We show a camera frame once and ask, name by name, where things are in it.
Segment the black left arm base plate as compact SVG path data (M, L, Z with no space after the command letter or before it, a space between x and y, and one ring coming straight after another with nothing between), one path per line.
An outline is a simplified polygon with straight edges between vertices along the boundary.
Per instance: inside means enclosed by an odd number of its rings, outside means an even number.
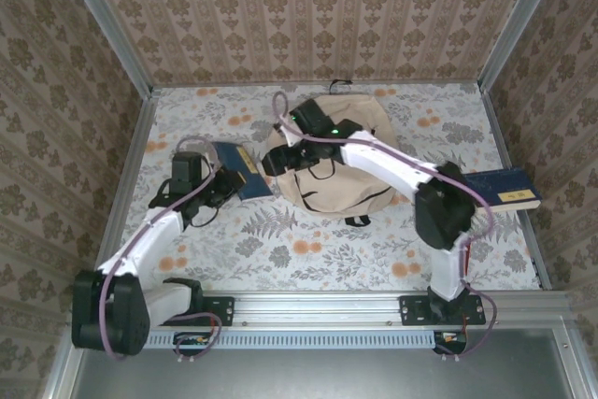
M235 313L235 299L233 296L204 296L194 305L190 305L185 312L178 313L162 323L162 326L209 327L217 325L214 318L191 318L191 315L197 313L211 313L221 319L221 324L224 327L231 326Z

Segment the aluminium side rail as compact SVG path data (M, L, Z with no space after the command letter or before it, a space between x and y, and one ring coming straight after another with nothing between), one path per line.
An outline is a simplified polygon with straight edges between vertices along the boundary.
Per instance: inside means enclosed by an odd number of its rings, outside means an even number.
M490 123L491 131L494 137L496 148L500 156L501 164L504 168L510 168L512 166L511 158L508 153L508 149L502 134L499 121L492 106L490 94L487 91L481 91L480 95ZM541 250L538 246L528 211L519 210L517 212L517 215L523 236L525 238L525 242L527 244L528 251L530 253L530 259L534 267L535 275L538 279L538 285L541 290L551 291L552 284L548 275L548 270L546 269Z
M110 259L121 246L121 237L160 96L161 90L153 89L142 102L93 271Z

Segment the thin aluminium table edge rail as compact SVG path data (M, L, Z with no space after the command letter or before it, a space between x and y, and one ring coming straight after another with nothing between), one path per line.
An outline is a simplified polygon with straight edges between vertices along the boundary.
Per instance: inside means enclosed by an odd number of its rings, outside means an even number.
M331 85L331 81L279 81L279 82L245 82L245 83L187 83L187 84L155 84L152 87L152 91L158 91L163 89L182 89L182 88L229 88L229 87L282 87L290 88L292 86L319 86L324 87L326 90ZM391 86L391 85L434 85L434 86L446 86L446 85L457 85L457 84L474 84L478 86L477 81L472 79L457 79L457 80L353 80L350 85L345 86L356 87L356 86Z

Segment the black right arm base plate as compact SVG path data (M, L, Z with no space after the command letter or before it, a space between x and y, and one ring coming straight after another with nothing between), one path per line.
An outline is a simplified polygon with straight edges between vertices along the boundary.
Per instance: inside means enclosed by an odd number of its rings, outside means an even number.
M399 306L404 326L457 326L464 322L482 325L487 322L481 298L469 293L450 302L428 293L404 295L399 298Z

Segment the aluminium outer frame rail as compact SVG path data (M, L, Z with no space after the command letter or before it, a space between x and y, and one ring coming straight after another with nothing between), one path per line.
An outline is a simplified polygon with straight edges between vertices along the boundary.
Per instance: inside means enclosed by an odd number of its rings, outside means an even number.
M586 399L586 390L583 377L579 370L577 356L572 346L572 340L564 325L554 330L560 359L566 376L566 381L573 399Z
M72 343L71 325L67 324L56 350L42 399L73 399L85 349Z

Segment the grey metal panel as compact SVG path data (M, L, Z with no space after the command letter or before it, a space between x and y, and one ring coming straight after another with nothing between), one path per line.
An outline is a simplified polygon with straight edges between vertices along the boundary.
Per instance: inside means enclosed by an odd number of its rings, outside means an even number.
M551 347L485 348L458 362L408 350L148 351L91 355L73 399L573 399Z

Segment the blue book with yellow label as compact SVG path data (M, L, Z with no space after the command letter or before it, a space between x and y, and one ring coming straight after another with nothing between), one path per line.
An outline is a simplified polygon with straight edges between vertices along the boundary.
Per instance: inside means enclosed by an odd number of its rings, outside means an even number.
M263 199L273 195L257 164L242 145L217 141L214 147L223 167L236 172L243 180L243 185L235 188L241 201Z
M464 179L484 198L492 212L536 209L542 202L540 193L519 167L469 173Z

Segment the floral tablecloth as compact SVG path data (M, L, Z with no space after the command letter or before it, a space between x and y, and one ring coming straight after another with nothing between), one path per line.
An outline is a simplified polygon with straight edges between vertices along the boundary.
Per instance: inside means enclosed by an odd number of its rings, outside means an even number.
M465 172L501 160L478 86L457 84L349 87L379 101L401 151ZM138 172L124 234L142 222L171 172L177 144L192 137L239 143L253 160L266 152L276 87L163 89ZM211 291L420 291L431 276L431 250L417 236L413 209L395 195L363 228L313 216L271 197L232 199L215 214L202 208L195 227L172 241L149 270L159 283L192 278Z

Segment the beige canvas backpack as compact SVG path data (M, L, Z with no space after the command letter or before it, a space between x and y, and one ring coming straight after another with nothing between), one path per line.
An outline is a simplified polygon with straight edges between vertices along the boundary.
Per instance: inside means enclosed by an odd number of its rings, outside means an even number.
M354 121L385 144L396 148L391 121L376 98L364 93L333 93L314 98L333 122ZM395 189L378 178L331 159L293 170L285 165L290 158L285 137L273 129L267 138L263 171L276 179L281 196L304 211L329 219L343 219L349 226L363 227L368 216L387 207Z

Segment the aluminium frame post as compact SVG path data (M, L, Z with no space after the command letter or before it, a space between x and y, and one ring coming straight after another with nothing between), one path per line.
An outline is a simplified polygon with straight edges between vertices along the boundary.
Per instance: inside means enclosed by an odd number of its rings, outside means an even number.
M149 99L153 83L150 81L148 71L135 53L132 40L121 26L117 10L109 4L108 0L83 1L94 16L140 97L143 100Z
M477 79L481 93L490 91L540 2L541 0L516 1Z

